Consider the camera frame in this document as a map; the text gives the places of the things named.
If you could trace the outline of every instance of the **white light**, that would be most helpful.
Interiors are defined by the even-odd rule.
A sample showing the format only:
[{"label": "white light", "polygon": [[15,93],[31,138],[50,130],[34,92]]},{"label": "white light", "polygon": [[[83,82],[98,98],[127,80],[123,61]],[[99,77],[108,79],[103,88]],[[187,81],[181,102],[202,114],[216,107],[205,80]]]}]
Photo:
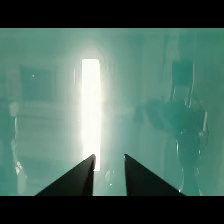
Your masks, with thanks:
[{"label": "white light", "polygon": [[82,142],[83,159],[96,156],[95,171],[100,170],[101,86],[100,62],[82,60]]}]

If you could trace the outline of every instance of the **black triangular object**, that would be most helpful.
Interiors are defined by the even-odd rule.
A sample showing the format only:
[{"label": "black triangular object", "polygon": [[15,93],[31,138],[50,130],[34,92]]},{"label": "black triangular object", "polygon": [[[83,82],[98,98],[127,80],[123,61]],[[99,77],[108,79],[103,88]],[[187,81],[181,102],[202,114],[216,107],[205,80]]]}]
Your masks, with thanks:
[{"label": "black triangular object", "polygon": [[95,160],[91,155],[36,196],[92,196]]},{"label": "black triangular object", "polygon": [[184,196],[129,155],[124,159],[128,196]]}]

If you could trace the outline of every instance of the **glossy surface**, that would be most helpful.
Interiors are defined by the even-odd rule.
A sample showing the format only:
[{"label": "glossy surface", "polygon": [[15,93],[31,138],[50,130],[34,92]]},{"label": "glossy surface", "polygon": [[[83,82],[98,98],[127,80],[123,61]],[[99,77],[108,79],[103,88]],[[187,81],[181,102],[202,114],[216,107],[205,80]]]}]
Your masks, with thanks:
[{"label": "glossy surface", "polygon": [[[10,109],[0,114],[1,189],[14,183],[4,178],[4,170],[11,169],[12,155],[5,154],[10,147],[17,157],[13,160],[16,175],[18,169],[24,170],[20,192],[17,189],[10,195],[37,194],[95,148],[100,170],[95,172],[94,195],[126,195],[125,153],[176,189],[194,195],[191,187],[186,193],[187,185],[182,186],[181,161],[189,160],[177,154],[176,140],[179,145],[182,142],[171,131],[166,113],[158,112],[163,114],[160,119],[166,131],[155,128],[147,115],[149,100],[170,101],[172,63],[189,60],[193,92],[207,112],[209,138],[208,144],[202,138],[205,147],[199,150],[195,167],[185,172],[184,181],[190,186],[198,184],[201,195],[224,195],[223,55],[224,29],[0,29],[0,98],[16,102],[5,104]],[[100,90],[94,81],[83,87],[83,59],[99,60]],[[82,87],[89,91],[85,92],[87,106],[83,106]],[[189,89],[176,88],[174,101],[185,99]],[[197,108],[195,100],[191,107]],[[172,117],[175,110],[169,111]],[[17,117],[16,138],[15,134],[8,137],[9,124],[4,123],[10,113]],[[85,137],[83,114],[91,120]],[[185,119],[180,113],[178,117],[180,122]],[[93,151],[84,149],[88,136],[91,140],[85,142],[94,145]]]}]

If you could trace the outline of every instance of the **fluorescent light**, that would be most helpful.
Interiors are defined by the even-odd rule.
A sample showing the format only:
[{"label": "fluorescent light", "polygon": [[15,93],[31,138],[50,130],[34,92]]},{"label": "fluorescent light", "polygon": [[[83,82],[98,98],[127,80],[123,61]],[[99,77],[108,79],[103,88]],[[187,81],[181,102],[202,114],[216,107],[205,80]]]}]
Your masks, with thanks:
[{"label": "fluorescent light", "polygon": [[96,156],[95,171],[100,170],[101,85],[100,62],[82,60],[82,143],[83,159]]}]

